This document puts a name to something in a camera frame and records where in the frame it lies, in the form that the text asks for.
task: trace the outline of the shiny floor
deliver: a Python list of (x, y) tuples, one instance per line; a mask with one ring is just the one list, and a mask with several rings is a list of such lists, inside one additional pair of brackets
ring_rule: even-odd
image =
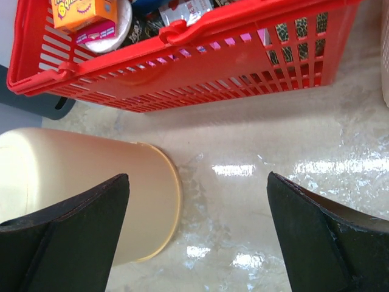
[(266, 195), (278, 172), (389, 219), (389, 109), (380, 1), (362, 3), (332, 86), (135, 114), (77, 104), (44, 126), (142, 141), (178, 166), (184, 213), (157, 257), (112, 269), (107, 291), (290, 291)]

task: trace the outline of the grocery item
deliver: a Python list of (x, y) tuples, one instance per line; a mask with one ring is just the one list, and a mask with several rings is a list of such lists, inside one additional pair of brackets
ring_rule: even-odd
[(212, 8), (209, 0), (172, 0), (160, 7), (159, 11), (166, 26), (179, 19), (186, 20), (187, 25), (190, 26)]
[(88, 41), (105, 40), (116, 35), (116, 23), (111, 20), (100, 21), (91, 26), (84, 27), (76, 34), (76, 43), (84, 44)]
[(116, 36), (85, 43), (89, 50), (98, 54), (108, 53), (158, 35), (159, 29), (154, 24), (136, 16), (128, 0), (118, 0), (117, 9)]
[(162, 17), (158, 10), (155, 10), (147, 14), (147, 16), (144, 17), (144, 19), (146, 21), (146, 26), (149, 27), (150, 29), (155, 30), (157, 33), (161, 28), (165, 26), (164, 21), (162, 20)]
[(130, 0), (130, 2), (135, 13), (146, 16), (158, 10), (159, 7), (169, 3), (169, 0)]
[[(328, 18), (328, 13), (321, 13), (317, 15), (316, 17), (316, 33), (320, 32), (325, 32), (327, 29), (327, 18)], [(296, 34), (297, 37), (303, 38), (308, 35), (308, 22), (305, 17), (299, 18), (295, 20), (295, 25), (296, 25)], [(277, 30), (277, 35), (280, 41), (287, 41), (289, 40), (289, 34), (287, 32), (287, 26), (286, 23), (281, 23), (275, 26)], [(325, 45), (325, 40), (317, 40), (316, 41), (316, 48), (315, 48), (315, 54), (320, 55), (324, 51), (324, 45)], [(285, 62), (290, 63), (293, 62), (293, 55), (292, 55), (292, 50), (290, 47), (283, 47), (282, 48), (283, 55), (285, 58)], [(302, 43), (298, 45), (298, 54), (301, 60), (305, 60), (308, 58), (308, 44), (307, 43)], [(270, 60), (271, 62), (276, 65), (280, 64), (278, 61), (276, 53), (272, 50), (269, 53)]]
[(108, 19), (117, 21), (116, 0), (51, 0), (54, 28), (65, 33)]
[(215, 7), (222, 7), (237, 1), (238, 0), (214, 0), (213, 2), (215, 3)]

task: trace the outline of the red shopping basket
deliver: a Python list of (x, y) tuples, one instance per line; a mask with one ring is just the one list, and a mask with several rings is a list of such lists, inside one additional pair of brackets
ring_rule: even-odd
[[(53, 29), (50, 1), (19, 0), (7, 84), (27, 96), (49, 92), (138, 113), (328, 85), (359, 2), (241, 0), (190, 27), (175, 21), (159, 36), (98, 56)], [(319, 13), (327, 16), (324, 32), (317, 31)], [(296, 33), (300, 18), (308, 22), (303, 37)], [(286, 25), (286, 41), (277, 24)], [(262, 28), (270, 45), (258, 36)]]

